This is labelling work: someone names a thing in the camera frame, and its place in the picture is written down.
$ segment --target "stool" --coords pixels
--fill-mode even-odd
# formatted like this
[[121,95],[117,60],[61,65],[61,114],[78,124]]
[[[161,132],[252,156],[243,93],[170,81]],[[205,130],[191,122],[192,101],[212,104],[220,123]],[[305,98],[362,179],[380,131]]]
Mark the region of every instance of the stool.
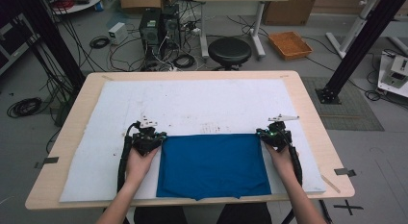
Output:
[[238,70],[232,65],[242,66],[251,57],[251,47],[246,42],[231,37],[220,38],[208,46],[208,54],[215,62],[221,64],[213,70]]

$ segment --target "orange tray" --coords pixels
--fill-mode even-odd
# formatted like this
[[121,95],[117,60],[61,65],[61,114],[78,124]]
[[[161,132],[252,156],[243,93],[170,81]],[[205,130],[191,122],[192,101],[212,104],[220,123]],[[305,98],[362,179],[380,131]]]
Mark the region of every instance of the orange tray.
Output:
[[295,32],[270,34],[270,43],[286,61],[304,58],[312,53],[312,48]]

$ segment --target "blue towel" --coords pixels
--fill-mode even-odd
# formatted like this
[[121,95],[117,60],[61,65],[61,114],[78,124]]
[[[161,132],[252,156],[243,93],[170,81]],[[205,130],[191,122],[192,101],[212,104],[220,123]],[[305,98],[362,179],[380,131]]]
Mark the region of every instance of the blue towel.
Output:
[[157,197],[196,200],[271,194],[256,135],[168,137]]

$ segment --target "floor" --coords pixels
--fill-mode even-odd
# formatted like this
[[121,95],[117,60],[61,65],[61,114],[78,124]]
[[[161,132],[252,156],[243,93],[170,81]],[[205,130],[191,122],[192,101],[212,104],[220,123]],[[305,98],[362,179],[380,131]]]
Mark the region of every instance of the floor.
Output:
[[[107,31],[116,22],[126,23],[129,29],[133,26],[136,29],[139,27],[139,15],[123,13],[117,8],[115,1],[109,0],[106,3],[103,12],[89,9],[69,17],[87,52],[90,50],[89,41],[97,36],[106,36]],[[313,14],[306,26],[263,25],[262,28],[269,34],[282,31],[298,32],[313,47],[314,51],[309,55],[311,60],[336,69],[341,59],[315,39],[332,49],[324,34],[332,32],[341,39],[351,27],[354,18],[355,16],[350,15]],[[249,23],[254,21],[253,16],[245,16],[244,19]],[[242,34],[242,26],[226,16],[208,17],[207,20],[210,30],[208,34],[220,36]],[[78,60],[74,40],[67,34],[61,23],[59,25],[67,46]],[[407,30],[407,24],[401,23],[392,29],[398,34]],[[209,42],[214,39],[216,37],[208,38]],[[307,77],[330,77],[333,74],[331,70],[307,59],[282,61],[268,44],[266,37],[261,36],[261,42],[264,44],[267,57],[260,61],[252,57],[241,67],[241,70],[295,70],[300,76]],[[198,37],[192,37],[190,45],[191,53],[196,56],[197,65],[187,70],[209,70],[216,66],[211,60],[204,63],[199,58]],[[381,51],[386,48],[396,50],[396,47],[384,37],[375,42],[370,50],[373,55],[367,54],[351,77],[356,85],[364,89],[374,89],[374,85],[367,81],[367,76],[374,70],[373,66],[379,66]],[[94,61],[105,71],[112,68],[107,63],[108,52],[109,48],[106,47],[92,50],[90,53]],[[114,61],[114,65],[128,68],[128,64],[124,62],[133,62],[142,55],[140,41],[129,42],[115,53],[115,59],[123,62]],[[95,64],[92,66],[96,71],[101,71]],[[87,62],[81,69],[84,72],[92,71]],[[371,74],[370,78],[375,79],[375,74]],[[28,211],[24,206],[40,172],[40,169],[36,168],[36,163],[46,158],[46,144],[59,130],[59,127],[54,126],[54,121],[47,112],[13,119],[7,117],[6,110],[11,104],[25,98],[46,99],[49,93],[42,88],[46,81],[47,77],[42,67],[30,52],[22,55],[18,62],[0,77],[0,122],[2,124],[0,128],[2,150],[0,157],[0,223],[90,223],[94,222],[102,212],[101,209],[36,212]],[[399,103],[408,104],[407,98],[397,95],[389,97]],[[405,148],[408,140],[408,110],[383,100],[375,102],[368,100],[368,103],[384,127],[384,132],[327,131],[344,167],[354,169],[357,174],[350,178],[356,191],[355,196],[346,200],[350,206],[363,210],[349,211],[334,207],[336,205],[345,206],[344,199],[325,200],[325,203],[334,223],[408,223],[408,174],[406,173],[408,164],[405,161],[405,157],[408,156],[408,149]],[[280,223],[288,213],[290,204],[289,202],[268,203],[268,207],[273,222]],[[190,223],[216,223],[221,208],[222,206],[194,206],[185,207],[185,211]]]

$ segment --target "computer tower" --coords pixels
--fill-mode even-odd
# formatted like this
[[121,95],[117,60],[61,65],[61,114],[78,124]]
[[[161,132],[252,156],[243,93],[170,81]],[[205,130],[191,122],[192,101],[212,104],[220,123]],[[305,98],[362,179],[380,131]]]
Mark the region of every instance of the computer tower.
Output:
[[148,61],[161,60],[166,50],[165,31],[160,8],[147,8],[139,26],[141,42]]
[[179,49],[181,47],[179,5],[165,5],[162,15],[167,36],[167,48]]

